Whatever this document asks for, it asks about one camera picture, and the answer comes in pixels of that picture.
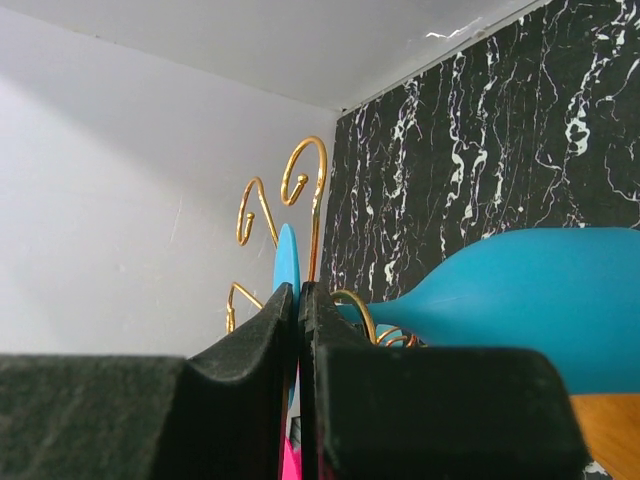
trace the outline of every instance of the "black marble wall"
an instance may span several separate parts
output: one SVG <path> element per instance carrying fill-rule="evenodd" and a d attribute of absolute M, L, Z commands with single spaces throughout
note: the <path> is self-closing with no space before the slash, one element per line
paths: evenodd
<path fill-rule="evenodd" d="M 505 230 L 640 226 L 639 64 L 640 0 L 554 0 L 341 118 L 322 279 L 390 300 Z"/>

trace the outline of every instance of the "black foam block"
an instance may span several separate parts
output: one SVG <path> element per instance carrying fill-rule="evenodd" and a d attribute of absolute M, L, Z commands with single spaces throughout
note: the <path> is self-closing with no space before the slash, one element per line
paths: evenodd
<path fill-rule="evenodd" d="M 317 452 L 304 456 L 303 411 L 305 479 L 582 478 L 587 449 L 542 355 L 373 347 L 321 286 L 306 285 L 301 305 L 305 367 L 313 366 L 301 372 L 301 392 L 315 392 L 315 405 L 306 405 L 315 408 L 315 430 L 306 433 Z"/>
<path fill-rule="evenodd" d="M 0 356 L 0 478 L 279 478 L 291 300 L 192 360 Z"/>

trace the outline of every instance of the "gold wire hook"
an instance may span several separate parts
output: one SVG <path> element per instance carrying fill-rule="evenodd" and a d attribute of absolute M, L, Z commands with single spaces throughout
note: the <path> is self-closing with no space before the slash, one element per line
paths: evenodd
<path fill-rule="evenodd" d="M 262 303 L 251 295 L 249 291 L 240 285 L 238 282 L 231 282 L 231 288 L 229 289 L 229 297 L 227 298 L 227 333 L 231 333 L 236 329 L 236 309 L 233 308 L 233 293 L 238 290 L 247 299 L 253 303 L 258 309 L 262 310 Z"/>
<path fill-rule="evenodd" d="M 313 204 L 311 207 L 311 253 L 309 255 L 309 281 L 312 282 L 316 276 L 316 260 L 318 258 L 318 242 L 320 240 L 320 204 L 322 203 L 322 195 L 324 194 L 324 186 L 327 179 L 327 149 L 320 138 L 311 136 L 305 138 L 291 154 L 287 168 L 282 177 L 282 185 L 280 186 L 280 197 L 282 202 L 290 207 L 298 200 L 302 189 L 309 181 L 309 177 L 305 174 L 298 176 L 298 183 L 293 189 L 293 193 L 289 197 L 289 180 L 293 172 L 293 167 L 298 157 L 307 146 L 315 144 L 318 148 L 318 181 L 316 183 L 316 191 L 313 194 Z"/>
<path fill-rule="evenodd" d="M 362 301 L 362 299 L 350 290 L 336 290 L 331 294 L 331 298 L 334 302 L 336 300 L 342 300 L 343 302 L 348 301 L 353 304 L 362 318 L 362 323 L 364 324 L 367 337 L 371 343 L 376 345 L 376 326 L 373 323 L 373 318 L 371 317 L 371 313 L 369 312 L 367 305 Z"/>
<path fill-rule="evenodd" d="M 276 226 L 273 223 L 273 217 L 271 216 L 271 210 L 269 209 L 269 204 L 267 203 L 267 197 L 264 194 L 264 185 L 260 177 L 253 177 L 247 184 L 246 188 L 244 189 L 244 193 L 242 194 L 240 210 L 238 210 L 236 238 L 238 239 L 238 243 L 240 244 L 240 246 L 245 246 L 249 241 L 249 235 L 251 235 L 251 228 L 253 227 L 253 220 L 254 218 L 256 218 L 256 214 L 253 212 L 247 213 L 247 224 L 244 227 L 244 234 L 242 232 L 242 223 L 245 216 L 244 212 L 247 209 L 247 200 L 249 200 L 249 194 L 251 193 L 251 189 L 254 185 L 257 185 L 258 188 L 258 199 L 260 200 L 262 211 L 264 212 L 265 219 L 267 220 L 267 225 L 269 226 L 269 230 L 271 231 L 271 239 L 273 240 L 273 245 L 278 248 L 278 232 L 276 231 Z"/>

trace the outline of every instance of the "gold wire stand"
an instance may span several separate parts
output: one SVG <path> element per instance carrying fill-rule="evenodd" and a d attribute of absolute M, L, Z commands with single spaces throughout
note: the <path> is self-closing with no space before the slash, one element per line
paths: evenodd
<path fill-rule="evenodd" d="M 290 196 L 289 182 L 291 180 L 291 175 L 293 174 L 293 169 L 296 166 L 298 158 L 300 157 L 302 152 L 311 144 L 315 145 L 316 149 L 318 150 L 318 178 L 316 181 L 316 189 L 313 194 L 313 201 L 311 205 L 311 241 L 309 249 L 309 269 L 307 275 L 308 281 L 310 282 L 314 281 L 316 278 L 318 245 L 320 243 L 320 208 L 322 206 L 322 197 L 324 195 L 324 189 L 327 180 L 327 149 L 324 145 L 324 142 L 320 138 L 316 136 L 310 136 L 305 138 L 298 144 L 298 146 L 289 157 L 289 161 L 287 162 L 287 166 L 282 176 L 282 183 L 280 185 L 280 199 L 282 200 L 282 203 L 284 203 L 288 207 L 294 205 L 298 201 L 298 198 L 300 197 L 304 186 L 309 182 L 309 176 L 304 173 L 298 175 L 298 181 L 296 182 L 296 185 L 293 188 L 293 192 Z M 260 177 L 253 177 L 245 187 L 244 193 L 242 194 L 240 209 L 238 210 L 238 222 L 236 225 L 236 240 L 238 241 L 238 244 L 240 246 L 245 246 L 249 241 L 249 237 L 251 236 L 253 222 L 255 220 L 256 214 L 254 212 L 246 213 L 246 209 L 247 202 L 254 185 L 256 186 L 256 189 L 258 191 L 258 200 L 260 201 L 262 212 L 264 213 L 267 226 L 269 227 L 273 245 L 277 249 L 278 232 L 276 230 L 275 222 L 273 221 L 273 217 L 271 215 L 271 209 L 269 208 L 269 203 L 267 202 L 266 194 L 264 192 L 264 184 L 262 183 Z M 253 295 L 251 295 L 245 287 L 237 282 L 232 282 L 231 288 L 229 289 L 229 296 L 227 298 L 227 333 L 231 333 L 233 330 L 235 330 L 236 327 L 235 309 L 233 307 L 233 294 L 236 290 L 242 293 L 256 307 L 262 309 L 262 303 Z M 375 323 L 373 322 L 373 318 L 371 317 L 371 313 L 369 312 L 367 305 L 356 293 L 349 290 L 337 290 L 331 294 L 331 297 L 334 299 L 334 301 L 339 300 L 342 302 L 348 302 L 358 310 L 358 313 L 365 327 L 367 338 L 374 345 L 382 345 L 382 342 L 389 335 L 391 335 L 395 331 L 400 330 L 399 327 L 393 327 L 376 338 L 376 327 Z M 415 335 L 411 335 L 410 337 L 401 335 L 388 340 L 386 343 L 384 343 L 384 346 L 390 346 L 401 341 L 407 342 L 407 347 L 412 347 L 418 343 L 418 338 Z"/>

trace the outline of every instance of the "teal handle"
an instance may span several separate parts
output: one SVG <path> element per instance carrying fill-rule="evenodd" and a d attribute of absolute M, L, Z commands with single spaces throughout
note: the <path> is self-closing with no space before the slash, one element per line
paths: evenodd
<path fill-rule="evenodd" d="M 293 315 L 298 317 L 298 305 L 300 304 L 300 265 L 298 263 L 298 246 L 296 234 L 291 225 L 284 224 L 278 237 L 278 248 L 273 267 L 273 291 L 276 291 L 283 283 L 290 283 L 293 287 Z M 289 408 L 293 404 L 293 395 L 296 389 L 296 370 L 290 372 L 291 387 L 289 388 Z"/>
<path fill-rule="evenodd" d="M 359 322 L 355 309 L 340 307 Z M 429 345 L 532 348 L 572 394 L 640 393 L 640 232 L 540 228 L 481 240 L 408 294 L 369 305 L 376 323 Z"/>

